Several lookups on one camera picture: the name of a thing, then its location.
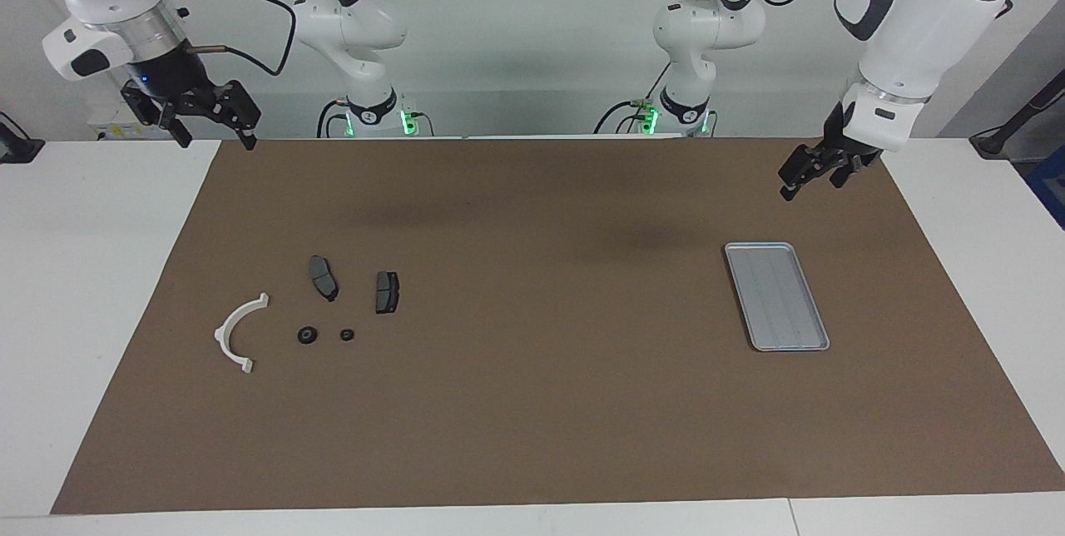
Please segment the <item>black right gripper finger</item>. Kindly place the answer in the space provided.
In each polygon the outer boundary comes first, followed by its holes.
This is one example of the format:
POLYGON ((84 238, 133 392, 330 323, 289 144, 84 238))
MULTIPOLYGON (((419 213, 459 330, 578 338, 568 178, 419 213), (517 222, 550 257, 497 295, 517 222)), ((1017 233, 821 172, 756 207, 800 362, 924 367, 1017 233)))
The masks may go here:
POLYGON ((246 150, 255 149, 258 142, 255 128, 260 119, 260 109, 239 81, 229 81, 218 87, 218 121, 235 131, 246 150))
POLYGON ((171 139, 179 146, 191 144, 191 134, 176 115, 176 110, 170 102, 159 104, 147 93, 140 90, 137 85, 122 85, 122 100, 133 112, 134 118, 144 126, 159 127, 164 132, 171 135, 171 139))

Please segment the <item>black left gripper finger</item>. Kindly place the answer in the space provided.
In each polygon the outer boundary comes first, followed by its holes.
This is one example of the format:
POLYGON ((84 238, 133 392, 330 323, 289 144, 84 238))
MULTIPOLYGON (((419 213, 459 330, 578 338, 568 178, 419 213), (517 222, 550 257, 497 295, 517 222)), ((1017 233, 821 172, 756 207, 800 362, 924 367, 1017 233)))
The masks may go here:
POLYGON ((821 146, 797 146, 777 172, 783 182, 780 195, 784 200, 794 200, 801 188, 820 178, 823 173, 825 173, 825 160, 821 146))
POLYGON ((861 172, 863 168, 864 162, 862 156, 848 156, 847 161, 843 161, 840 167, 836 168, 832 173, 832 176, 830 176, 830 183, 832 183, 832 186, 840 190, 855 173, 861 172))

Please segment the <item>silver metal tray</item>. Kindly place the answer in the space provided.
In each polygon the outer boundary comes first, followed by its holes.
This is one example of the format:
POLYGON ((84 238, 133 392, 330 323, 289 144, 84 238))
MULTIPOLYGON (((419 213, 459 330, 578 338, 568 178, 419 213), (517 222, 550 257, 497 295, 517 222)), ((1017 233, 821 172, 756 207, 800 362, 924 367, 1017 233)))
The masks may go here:
POLYGON ((799 353, 830 348, 825 324, 791 244, 730 241, 724 256, 753 350, 799 353))

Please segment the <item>black clamp stand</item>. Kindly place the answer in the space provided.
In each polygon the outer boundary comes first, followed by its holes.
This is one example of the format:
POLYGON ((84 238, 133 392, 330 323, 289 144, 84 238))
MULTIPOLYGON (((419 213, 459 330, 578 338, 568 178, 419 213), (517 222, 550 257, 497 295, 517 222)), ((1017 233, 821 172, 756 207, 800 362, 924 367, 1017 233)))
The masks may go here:
POLYGON ((7 112, 0 111, 0 164, 28 164, 39 155, 46 142, 27 134, 7 112))

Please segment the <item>black angled stand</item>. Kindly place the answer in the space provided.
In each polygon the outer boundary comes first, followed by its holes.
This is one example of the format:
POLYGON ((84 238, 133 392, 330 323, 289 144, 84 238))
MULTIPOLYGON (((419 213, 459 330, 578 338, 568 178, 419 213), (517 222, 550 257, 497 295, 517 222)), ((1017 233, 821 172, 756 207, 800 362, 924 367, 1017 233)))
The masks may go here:
POLYGON ((1043 85, 1007 121, 971 135, 968 139, 969 144, 973 146, 974 151, 982 158, 986 158, 986 160, 1000 160, 1000 158, 1003 158, 1002 151, 1005 145, 1007 145, 1009 139, 1012 139, 1022 129, 1025 124, 1038 117, 1043 112, 1050 110, 1063 97, 1065 97, 1065 68, 1056 74, 1054 78, 1051 78, 1046 85, 1043 85))

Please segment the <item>curved dark grey brake pad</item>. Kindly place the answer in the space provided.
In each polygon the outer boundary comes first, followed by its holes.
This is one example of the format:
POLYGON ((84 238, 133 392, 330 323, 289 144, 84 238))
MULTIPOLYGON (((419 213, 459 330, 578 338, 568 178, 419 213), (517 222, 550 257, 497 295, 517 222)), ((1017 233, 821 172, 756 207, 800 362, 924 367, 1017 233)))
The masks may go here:
POLYGON ((324 301, 334 302, 339 296, 339 283, 335 282, 334 273, 330 269, 329 261, 323 256, 311 256, 309 259, 309 273, 311 283, 315 287, 320 296, 324 301))

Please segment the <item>blue crate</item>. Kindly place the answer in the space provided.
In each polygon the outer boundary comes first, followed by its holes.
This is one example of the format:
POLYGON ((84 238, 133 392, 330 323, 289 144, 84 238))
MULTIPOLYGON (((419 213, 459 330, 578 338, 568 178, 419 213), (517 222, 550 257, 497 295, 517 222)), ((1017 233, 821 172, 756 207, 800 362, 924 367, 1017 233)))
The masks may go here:
POLYGON ((1025 182, 1065 231, 1065 145, 1036 164, 1025 182))

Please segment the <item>brown table mat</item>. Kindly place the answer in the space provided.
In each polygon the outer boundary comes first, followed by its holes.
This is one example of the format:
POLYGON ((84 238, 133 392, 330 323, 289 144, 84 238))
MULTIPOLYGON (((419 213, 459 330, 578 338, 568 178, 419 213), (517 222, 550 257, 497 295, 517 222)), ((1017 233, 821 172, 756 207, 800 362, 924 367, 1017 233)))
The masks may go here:
POLYGON ((889 173, 787 202, 794 147, 224 144, 52 511, 1065 490, 889 173), (794 247, 829 350, 750 346, 730 241, 794 247))

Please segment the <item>white wall socket box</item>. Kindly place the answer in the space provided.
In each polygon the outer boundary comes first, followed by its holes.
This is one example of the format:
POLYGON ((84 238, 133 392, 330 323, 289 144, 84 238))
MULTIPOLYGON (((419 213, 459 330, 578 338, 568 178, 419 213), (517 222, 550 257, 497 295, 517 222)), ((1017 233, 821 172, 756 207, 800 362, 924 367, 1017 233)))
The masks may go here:
POLYGON ((94 105, 87 125, 98 141, 174 141, 155 124, 140 121, 122 102, 94 105))

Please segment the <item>white semicircular bracket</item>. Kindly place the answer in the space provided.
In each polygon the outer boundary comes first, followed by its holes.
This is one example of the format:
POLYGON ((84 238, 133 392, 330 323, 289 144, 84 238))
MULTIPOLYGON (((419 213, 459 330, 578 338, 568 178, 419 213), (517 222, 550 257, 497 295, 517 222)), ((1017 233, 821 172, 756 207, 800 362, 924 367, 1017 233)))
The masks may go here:
POLYGON ((222 354, 233 363, 236 363, 242 373, 248 375, 253 370, 253 360, 246 355, 239 355, 231 346, 232 332, 244 316, 251 315, 252 312, 269 307, 271 295, 262 292, 255 301, 244 302, 223 320, 220 327, 213 332, 214 340, 220 346, 222 354))

